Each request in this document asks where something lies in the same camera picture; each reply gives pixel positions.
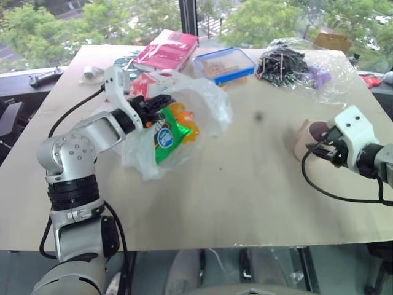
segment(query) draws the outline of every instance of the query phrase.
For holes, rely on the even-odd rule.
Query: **black remote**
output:
[[[30,86],[32,88],[38,88],[45,84],[57,81],[61,75],[64,73],[62,69],[56,68],[56,70],[41,74],[35,77],[30,76]]]

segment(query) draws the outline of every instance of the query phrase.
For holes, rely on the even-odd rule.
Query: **plastic bag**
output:
[[[131,83],[131,96],[144,95],[148,99],[158,94],[170,94],[192,112],[199,134],[195,141],[180,144],[159,164],[154,141],[160,122],[141,133],[128,134],[121,143],[122,165],[137,168],[143,180],[161,178],[199,150],[207,137],[223,134],[232,122],[228,95],[207,79],[191,79],[179,72],[164,70],[144,73]]]
[[[275,39],[259,60],[255,75],[278,87],[296,91],[319,103],[344,108],[355,69],[340,52],[303,39]]]

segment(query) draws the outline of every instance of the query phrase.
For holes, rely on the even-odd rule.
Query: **clear plastic container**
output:
[[[236,47],[199,55],[192,63],[203,77],[217,85],[252,75],[256,69],[256,64]]]

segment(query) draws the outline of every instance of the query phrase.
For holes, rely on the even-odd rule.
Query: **table surface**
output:
[[[98,86],[79,85],[87,65],[102,68],[137,47],[87,45],[17,141],[0,168],[0,249],[38,250],[50,203],[45,171],[36,159],[39,144],[52,124]],[[207,52],[197,49],[194,55]],[[262,50],[249,49],[255,61]],[[307,52],[317,58],[318,52]],[[330,52],[332,74],[350,69],[338,52]],[[197,76],[188,64],[185,73]],[[348,104],[357,105],[373,123],[383,144],[393,141],[393,123],[365,83],[353,72]],[[163,179],[142,182],[141,175],[120,165],[114,151],[100,155],[96,175],[101,196],[116,210],[131,250],[229,246],[295,246],[374,242],[393,239],[393,211],[382,205],[346,203],[307,185],[292,149],[305,119],[329,120],[340,106],[316,103],[308,92],[276,88],[248,77],[230,84],[234,118],[220,138]],[[72,113],[58,128],[67,132],[102,105],[101,94]],[[255,115],[262,114],[262,120]],[[311,179],[345,197],[378,198],[377,183],[317,159],[308,164]],[[393,190],[385,186],[385,196]],[[50,235],[46,248],[53,250]]]

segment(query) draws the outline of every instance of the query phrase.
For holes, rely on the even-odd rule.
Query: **window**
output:
[[[359,69],[393,67],[393,0],[196,4],[201,46],[262,48],[279,37],[344,34]],[[178,0],[1,0],[0,73],[67,65],[84,44],[146,45],[164,28],[181,31]]]
[[[314,42],[319,33],[343,34],[359,54],[359,69],[384,73],[393,67],[391,0],[196,0],[200,44],[266,47],[273,39]]]
[[[65,66],[84,44],[146,45],[181,31],[177,0],[0,0],[0,73]]]

